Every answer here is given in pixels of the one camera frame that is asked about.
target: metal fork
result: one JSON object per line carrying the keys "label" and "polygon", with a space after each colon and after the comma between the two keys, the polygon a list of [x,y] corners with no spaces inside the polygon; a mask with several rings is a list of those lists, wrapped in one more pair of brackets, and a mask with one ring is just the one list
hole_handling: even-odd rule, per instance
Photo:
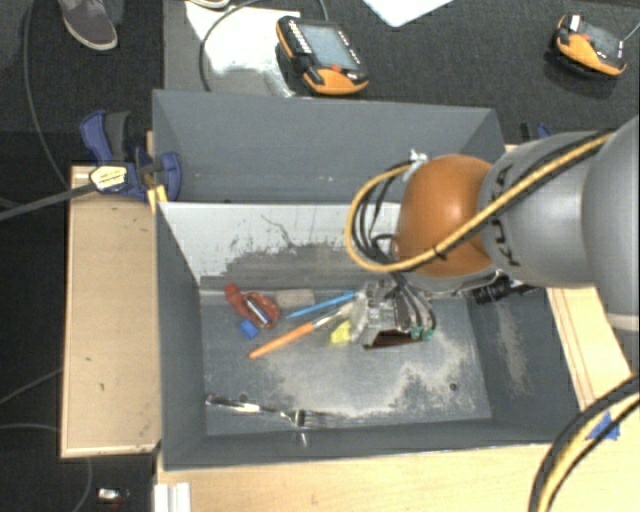
{"label": "metal fork", "polygon": [[205,403],[216,407],[233,409],[234,411],[242,414],[271,414],[279,416],[283,420],[288,421],[294,427],[300,429],[327,428],[330,426],[331,420],[335,419],[334,415],[328,413],[310,411],[308,409],[281,411],[279,409],[272,409],[271,407],[264,407],[250,402],[231,400],[229,398],[218,396],[215,393],[209,393],[205,398]]}

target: small block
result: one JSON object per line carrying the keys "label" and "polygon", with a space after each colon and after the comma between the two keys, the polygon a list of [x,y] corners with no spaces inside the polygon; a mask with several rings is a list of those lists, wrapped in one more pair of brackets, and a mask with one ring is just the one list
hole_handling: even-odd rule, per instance
{"label": "small block", "polygon": [[329,341],[331,343],[345,343],[347,341],[351,341],[351,322],[349,320],[345,320],[336,327],[335,331],[331,333]]}
{"label": "small block", "polygon": [[240,324],[240,332],[251,340],[258,335],[260,329],[258,329],[251,320],[245,320]]}
{"label": "small block", "polygon": [[281,309],[303,308],[313,306],[316,298],[313,290],[301,288],[299,290],[279,290],[276,292],[276,304]]}

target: blue object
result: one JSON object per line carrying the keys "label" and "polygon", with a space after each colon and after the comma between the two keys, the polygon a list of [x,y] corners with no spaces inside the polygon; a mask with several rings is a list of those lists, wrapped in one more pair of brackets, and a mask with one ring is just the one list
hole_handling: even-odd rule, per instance
{"label": "blue object", "polygon": [[[598,423],[594,429],[589,434],[589,439],[595,439],[600,435],[604,430],[611,425],[611,413],[607,411],[600,423]],[[606,439],[612,439],[613,441],[617,441],[620,437],[620,424],[618,423],[615,427],[613,427],[605,436]]]}
{"label": "blue object", "polygon": [[[96,159],[98,166],[113,163],[114,161],[118,165],[126,166],[129,183],[119,193],[144,202],[147,198],[147,187],[142,181],[142,174],[144,171],[149,172],[151,166],[155,164],[151,156],[140,145],[132,145],[126,152],[122,149],[129,145],[129,141],[123,140],[126,138],[125,126],[127,117],[127,113],[108,114],[104,110],[98,110],[82,120],[80,134],[85,147]],[[108,130],[107,125],[111,128],[115,126],[119,130]],[[111,133],[112,138],[118,140],[109,140],[109,133]],[[136,163],[131,161],[123,162],[122,160],[127,156],[125,153],[129,153],[127,160],[135,160]],[[153,168],[152,171],[164,171],[163,185],[167,189],[167,199],[175,201],[180,193],[180,185],[182,183],[182,169],[178,155],[174,152],[163,153],[160,156],[160,162],[161,165],[157,165],[157,169]]]}
{"label": "blue object", "polygon": [[297,318],[299,316],[306,315],[307,313],[313,313],[314,311],[318,311],[319,309],[328,308],[329,306],[352,300],[355,296],[356,293],[354,291],[350,291],[345,293],[344,295],[340,295],[340,297],[336,297],[335,299],[325,300],[324,302],[319,302],[318,304],[314,304],[313,306],[294,311],[293,313],[285,316],[285,318]]}
{"label": "blue object", "polygon": [[258,335],[260,329],[258,329],[251,320],[245,320],[240,324],[240,332],[252,340]]}

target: black floor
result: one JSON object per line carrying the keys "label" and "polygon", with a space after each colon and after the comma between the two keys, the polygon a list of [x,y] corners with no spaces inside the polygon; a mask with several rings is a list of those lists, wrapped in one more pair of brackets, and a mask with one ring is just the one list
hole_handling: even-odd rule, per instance
{"label": "black floor", "polygon": [[[522,122],[542,122],[553,132],[600,129],[638,113],[640,33],[627,42],[630,69],[618,81],[574,76],[546,56],[565,11],[578,10],[622,36],[640,21],[635,0],[454,0],[402,29],[384,25],[361,0],[325,1],[370,69],[365,99],[492,107],[509,143],[522,141]],[[320,12],[313,0],[265,5],[302,7],[308,17]],[[78,123],[97,109],[132,111],[138,136],[151,128],[150,91],[162,86],[162,2],[128,0],[119,37],[118,49],[92,52],[66,33],[55,0],[35,1],[28,48],[33,98],[64,171],[86,157]],[[29,115],[22,58],[20,50],[0,69],[0,198],[17,202],[62,189]],[[0,224],[0,400],[62,364],[65,227],[63,206]],[[0,406],[0,425],[57,425],[60,390],[53,379]],[[57,445],[48,431],[0,430],[2,512],[73,510],[87,466],[60,462]],[[106,510],[96,504],[99,487],[129,491],[121,510],[147,510],[151,462],[94,459],[81,510]]]}

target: wooden table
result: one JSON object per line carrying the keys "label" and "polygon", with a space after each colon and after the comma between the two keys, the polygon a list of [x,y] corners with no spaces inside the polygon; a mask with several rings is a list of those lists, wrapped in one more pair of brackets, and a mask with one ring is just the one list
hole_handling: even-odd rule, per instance
{"label": "wooden table", "polygon": [[[86,168],[73,169],[74,186]],[[150,452],[160,440],[160,385],[148,206],[91,194],[70,206],[61,455]],[[629,375],[593,289],[549,290],[580,405]],[[203,469],[157,481],[191,484],[194,512],[526,510],[548,446]],[[567,482],[554,511],[630,510],[640,421],[607,441]]]}

